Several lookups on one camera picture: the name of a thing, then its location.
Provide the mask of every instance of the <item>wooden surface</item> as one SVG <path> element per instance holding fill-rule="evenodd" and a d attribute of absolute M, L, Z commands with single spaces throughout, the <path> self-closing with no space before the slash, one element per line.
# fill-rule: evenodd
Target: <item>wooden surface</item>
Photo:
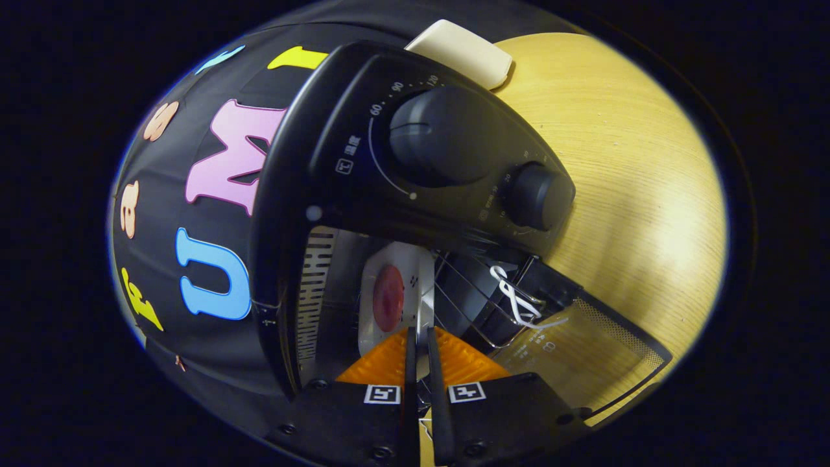
<path fill-rule="evenodd" d="M 497 45 L 515 69 L 496 95 L 545 138 L 577 189 L 547 263 L 668 348 L 660 381 L 706 324 L 724 272 L 725 201 L 706 145 L 652 78 L 592 37 L 547 33 Z M 572 315 L 526 332 L 496 360 L 514 373 L 536 371 L 568 403 L 596 409 L 650 370 Z"/>

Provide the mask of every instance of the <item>black background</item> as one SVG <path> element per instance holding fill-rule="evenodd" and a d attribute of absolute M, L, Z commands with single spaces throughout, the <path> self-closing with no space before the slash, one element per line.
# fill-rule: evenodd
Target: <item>black background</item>
<path fill-rule="evenodd" d="M 299 4 L 9 6 L 6 157 L 21 166 L 8 176 L 17 182 L 7 184 L 8 249 L 20 258 L 7 274 L 22 279 L 4 339 L 15 389 L 3 411 L 9 464 L 290 463 L 202 410 L 135 344 L 115 310 L 103 225 L 120 156 L 156 99 L 211 52 Z M 747 303 L 718 313 L 657 393 L 558 462 L 818 465 L 828 446 L 827 365 L 814 346 L 826 309 L 815 286 L 827 282 L 826 8 L 565 5 L 651 48 L 719 111 L 753 184 L 759 249 Z"/>

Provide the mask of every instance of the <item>red food item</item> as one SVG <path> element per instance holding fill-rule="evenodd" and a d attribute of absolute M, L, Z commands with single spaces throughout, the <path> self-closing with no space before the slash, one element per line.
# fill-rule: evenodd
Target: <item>red food item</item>
<path fill-rule="evenodd" d="M 383 332 L 392 331 L 403 316 L 403 278 L 398 268 L 383 266 L 374 282 L 372 298 L 374 321 Z"/>

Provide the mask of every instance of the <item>blue letter u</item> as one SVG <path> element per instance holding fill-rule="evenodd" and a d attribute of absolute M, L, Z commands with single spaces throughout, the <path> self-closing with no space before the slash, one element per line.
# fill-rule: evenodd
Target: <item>blue letter u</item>
<path fill-rule="evenodd" d="M 231 284 L 227 293 L 216 293 L 198 288 L 187 277 L 182 277 L 181 288 L 184 304 L 191 313 L 206 313 L 224 319 L 239 320 L 251 310 L 251 294 L 248 290 L 248 271 L 233 251 L 200 242 L 188 237 L 188 231 L 179 227 L 176 232 L 176 259 L 182 266 L 191 261 L 209 264 L 227 274 Z"/>

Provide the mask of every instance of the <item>timer knob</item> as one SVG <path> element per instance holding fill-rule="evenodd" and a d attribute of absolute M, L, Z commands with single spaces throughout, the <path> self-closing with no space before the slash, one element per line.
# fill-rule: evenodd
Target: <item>timer knob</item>
<path fill-rule="evenodd" d="M 503 155 L 505 116 L 475 92 L 438 87 L 405 101 L 389 123 L 401 176 L 427 187 L 473 183 Z"/>
<path fill-rule="evenodd" d="M 542 164 L 528 164 L 520 169 L 507 195 L 507 213 L 516 225 L 549 231 L 562 223 L 575 194 L 567 175 Z"/>

